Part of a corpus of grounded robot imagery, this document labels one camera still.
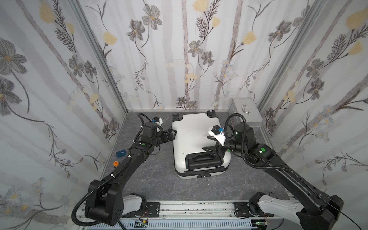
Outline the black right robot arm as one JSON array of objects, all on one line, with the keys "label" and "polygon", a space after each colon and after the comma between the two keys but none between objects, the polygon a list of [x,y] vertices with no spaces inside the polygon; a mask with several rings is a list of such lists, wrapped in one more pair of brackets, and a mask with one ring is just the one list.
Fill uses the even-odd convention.
[{"label": "black right robot arm", "polygon": [[224,126],[209,129],[208,139],[216,141],[214,147],[204,147],[215,156],[233,153],[250,167],[271,175],[296,198],[286,202],[257,192],[249,200],[244,217],[274,214],[299,224],[305,230],[331,230],[337,223],[344,201],[337,195],[329,196],[302,178],[266,144],[256,141],[253,129],[245,117],[230,115]]}]

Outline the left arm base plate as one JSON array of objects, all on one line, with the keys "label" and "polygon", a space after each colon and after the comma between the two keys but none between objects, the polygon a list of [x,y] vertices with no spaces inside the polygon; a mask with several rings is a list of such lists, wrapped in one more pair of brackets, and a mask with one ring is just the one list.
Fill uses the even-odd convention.
[{"label": "left arm base plate", "polygon": [[160,214],[160,202],[148,202],[143,204],[138,211],[130,212],[125,215],[129,218],[158,218]]}]

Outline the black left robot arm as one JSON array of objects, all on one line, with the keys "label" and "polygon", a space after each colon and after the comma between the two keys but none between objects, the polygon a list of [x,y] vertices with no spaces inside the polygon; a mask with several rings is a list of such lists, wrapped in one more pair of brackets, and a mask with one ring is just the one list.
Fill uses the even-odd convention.
[{"label": "black left robot arm", "polygon": [[142,204],[128,206],[122,191],[133,173],[152,155],[154,148],[174,141],[177,131],[172,128],[164,130],[158,117],[148,122],[144,122],[147,118],[145,114],[138,113],[138,117],[141,120],[140,130],[128,149],[128,156],[110,175],[90,183],[88,193],[77,202],[71,213],[74,224],[82,227],[100,223],[114,226],[123,215],[141,208]]}]

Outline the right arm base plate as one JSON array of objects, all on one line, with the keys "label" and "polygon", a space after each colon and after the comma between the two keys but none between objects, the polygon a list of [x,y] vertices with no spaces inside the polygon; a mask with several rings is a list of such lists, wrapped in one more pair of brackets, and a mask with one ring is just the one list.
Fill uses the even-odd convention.
[{"label": "right arm base plate", "polygon": [[237,218],[246,219],[250,217],[258,217],[264,212],[255,202],[234,202],[234,215]]}]

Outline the white hard-shell suitcase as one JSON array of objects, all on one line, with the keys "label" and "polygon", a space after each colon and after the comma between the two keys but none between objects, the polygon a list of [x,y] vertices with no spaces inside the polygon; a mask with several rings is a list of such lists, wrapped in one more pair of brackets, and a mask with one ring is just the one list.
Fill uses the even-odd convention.
[{"label": "white hard-shell suitcase", "polygon": [[229,167],[231,154],[205,152],[203,147],[216,145],[208,139],[208,131],[220,121],[214,110],[199,114],[173,114],[172,129],[174,169],[181,179],[195,179],[223,174]]}]

